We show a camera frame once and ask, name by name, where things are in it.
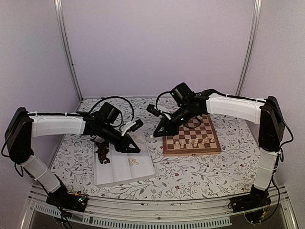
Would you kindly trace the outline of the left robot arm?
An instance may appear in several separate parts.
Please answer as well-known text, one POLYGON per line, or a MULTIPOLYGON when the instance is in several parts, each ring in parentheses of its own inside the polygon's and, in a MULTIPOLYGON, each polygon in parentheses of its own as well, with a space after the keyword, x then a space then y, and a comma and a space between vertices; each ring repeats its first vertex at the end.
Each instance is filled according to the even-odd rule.
POLYGON ((40 182, 60 207, 67 207, 71 203, 71 195, 60 179, 34 155, 32 139, 45 135, 95 135, 114 145, 118 152, 139 153, 139 147, 127 130, 138 129, 142 126, 142 121, 131 121, 120 132, 112 126, 119 113, 120 110, 108 102, 98 111, 90 113, 31 113, 20 107, 5 132, 3 149, 7 149, 6 156, 12 162, 40 182))

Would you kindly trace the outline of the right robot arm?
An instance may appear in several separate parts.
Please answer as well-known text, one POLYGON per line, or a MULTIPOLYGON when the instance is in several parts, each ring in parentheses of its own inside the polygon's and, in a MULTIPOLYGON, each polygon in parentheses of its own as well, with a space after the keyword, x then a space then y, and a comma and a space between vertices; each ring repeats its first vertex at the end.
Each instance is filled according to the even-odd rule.
POLYGON ((154 116, 162 116, 153 136, 174 136, 178 128, 199 115, 227 115, 259 125, 259 167, 246 203, 250 208, 264 202, 273 179, 278 161, 283 159, 282 139, 288 125, 284 121, 278 101, 269 96, 266 99, 252 99, 207 89, 195 93, 186 83, 174 87, 169 94, 178 105, 173 113, 162 111, 157 104, 150 104, 147 111, 154 116))

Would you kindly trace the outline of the wooden chessboard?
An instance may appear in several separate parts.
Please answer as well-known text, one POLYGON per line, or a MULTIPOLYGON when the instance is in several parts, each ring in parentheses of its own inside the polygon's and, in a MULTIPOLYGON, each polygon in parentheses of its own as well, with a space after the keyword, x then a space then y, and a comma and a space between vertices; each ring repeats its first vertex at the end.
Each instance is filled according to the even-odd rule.
POLYGON ((179 127, 179 134, 163 137, 164 156, 219 154, 221 147, 209 115, 195 117, 179 127))

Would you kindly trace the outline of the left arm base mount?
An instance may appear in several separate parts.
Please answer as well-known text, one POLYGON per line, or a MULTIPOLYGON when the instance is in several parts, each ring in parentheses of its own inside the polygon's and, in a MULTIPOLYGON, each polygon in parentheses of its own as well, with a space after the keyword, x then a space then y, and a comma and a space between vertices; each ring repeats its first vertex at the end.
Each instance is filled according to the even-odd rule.
POLYGON ((88 202, 88 195, 80 191, 71 194, 67 191, 57 190, 54 193, 49 193, 46 202, 60 208, 84 212, 88 202))

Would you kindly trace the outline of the white divided tray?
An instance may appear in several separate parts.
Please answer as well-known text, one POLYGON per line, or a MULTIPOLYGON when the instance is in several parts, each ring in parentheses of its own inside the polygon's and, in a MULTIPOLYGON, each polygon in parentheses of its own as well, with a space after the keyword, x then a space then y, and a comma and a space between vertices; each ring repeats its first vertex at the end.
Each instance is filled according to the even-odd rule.
POLYGON ((140 148, 140 153, 117 152, 114 146, 110 145, 110 151, 107 154, 110 163, 107 164, 99 161, 97 153, 93 154, 95 186, 102 188, 122 185, 155 176, 155 169, 148 152, 144 132, 137 131, 129 133, 129 135, 140 148))

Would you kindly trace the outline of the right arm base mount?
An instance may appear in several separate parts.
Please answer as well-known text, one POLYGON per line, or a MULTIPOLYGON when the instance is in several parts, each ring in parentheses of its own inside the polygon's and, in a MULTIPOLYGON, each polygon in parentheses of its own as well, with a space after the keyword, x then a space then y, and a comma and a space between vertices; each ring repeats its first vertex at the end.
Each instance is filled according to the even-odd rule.
POLYGON ((266 197, 260 197, 258 194, 248 194, 230 199, 228 208, 232 209, 234 213, 251 210, 245 213, 245 218, 252 224, 261 223, 265 218, 271 199, 267 195, 266 197))

